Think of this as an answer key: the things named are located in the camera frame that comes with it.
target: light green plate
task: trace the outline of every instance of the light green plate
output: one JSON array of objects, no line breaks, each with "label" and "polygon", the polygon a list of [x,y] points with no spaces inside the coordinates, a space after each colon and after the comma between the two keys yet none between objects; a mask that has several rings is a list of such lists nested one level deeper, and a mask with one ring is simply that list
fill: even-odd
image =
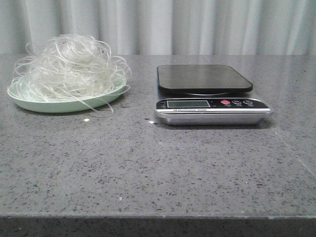
[{"label": "light green plate", "polygon": [[[23,109],[42,113],[69,113],[90,110],[88,106],[77,100],[61,102],[32,102],[21,100],[14,96],[17,90],[16,85],[17,84],[14,83],[8,88],[8,95],[18,106],[22,107]],[[124,90],[125,86],[122,86],[109,94],[100,95],[95,98],[84,99],[82,101],[87,103],[89,106],[96,108],[114,101],[124,92]]]}]

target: speckled granite countertop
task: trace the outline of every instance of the speckled granite countertop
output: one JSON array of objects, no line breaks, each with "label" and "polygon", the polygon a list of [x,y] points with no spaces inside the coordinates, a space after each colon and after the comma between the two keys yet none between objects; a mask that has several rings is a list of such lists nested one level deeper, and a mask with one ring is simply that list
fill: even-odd
[{"label": "speckled granite countertop", "polygon": [[[128,55],[113,115],[19,108],[6,87],[21,57],[0,56],[1,217],[315,218],[316,57]],[[275,113],[256,126],[152,123],[164,64],[229,65]]]}]

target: kitchen scale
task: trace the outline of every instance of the kitchen scale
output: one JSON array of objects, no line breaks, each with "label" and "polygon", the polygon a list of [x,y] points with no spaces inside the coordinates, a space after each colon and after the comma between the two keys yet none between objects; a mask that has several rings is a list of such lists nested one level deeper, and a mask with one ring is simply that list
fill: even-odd
[{"label": "kitchen scale", "polygon": [[272,109],[226,65],[157,67],[155,115],[170,125],[253,125]]}]

